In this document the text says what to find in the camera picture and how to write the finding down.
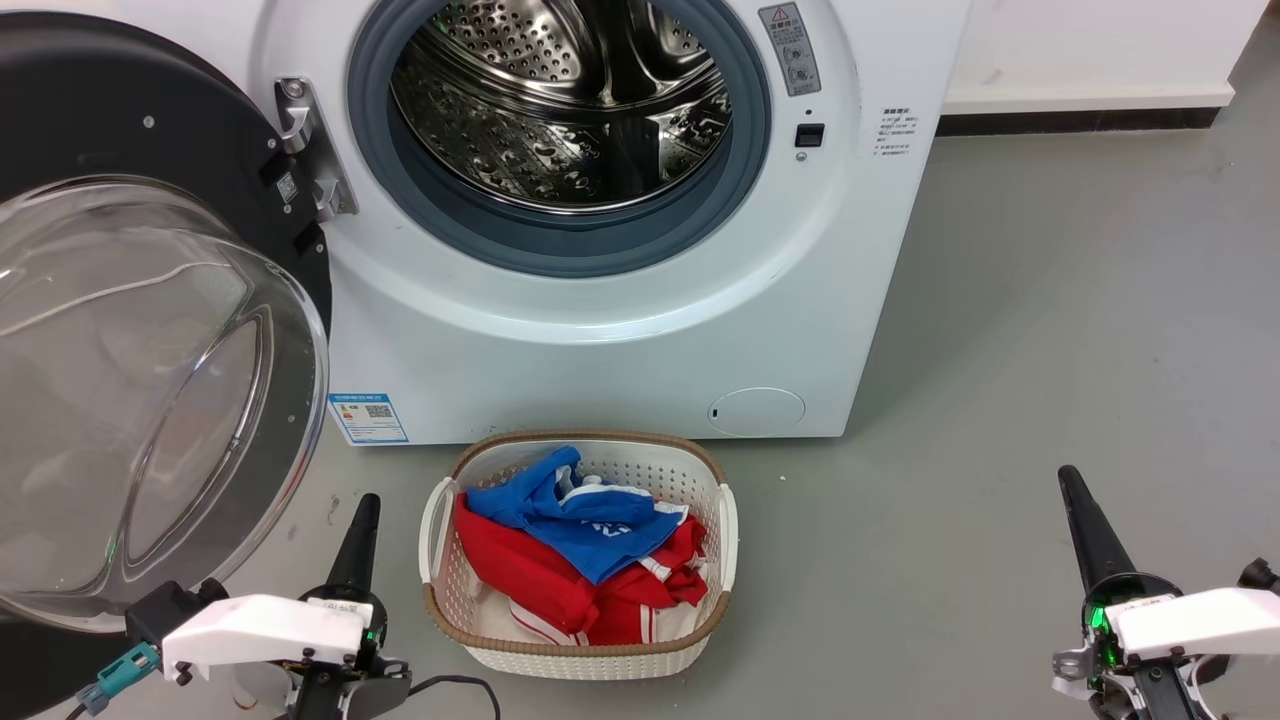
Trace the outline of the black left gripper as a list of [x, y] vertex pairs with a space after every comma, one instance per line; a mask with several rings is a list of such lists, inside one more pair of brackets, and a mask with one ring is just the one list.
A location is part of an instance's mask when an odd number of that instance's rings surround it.
[[381, 518], [379, 495], [364, 495], [326, 577], [300, 601], [356, 616], [362, 628], [352, 651], [324, 655], [311, 643], [291, 661], [292, 719], [375, 719], [399, 707], [411, 687], [411, 667], [384, 655], [388, 614], [370, 591]]

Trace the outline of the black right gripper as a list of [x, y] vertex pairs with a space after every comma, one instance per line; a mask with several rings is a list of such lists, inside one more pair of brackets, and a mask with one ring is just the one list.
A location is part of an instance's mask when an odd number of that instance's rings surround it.
[[1125, 656], [1106, 611], [1176, 598], [1183, 592], [1164, 578], [1135, 571], [1075, 466], [1059, 469], [1059, 487], [1085, 598], [1083, 646], [1053, 655], [1053, 688], [1084, 700], [1097, 719], [1217, 719], [1202, 685], [1225, 675], [1231, 659], [1192, 656], [1184, 650], [1155, 660]]

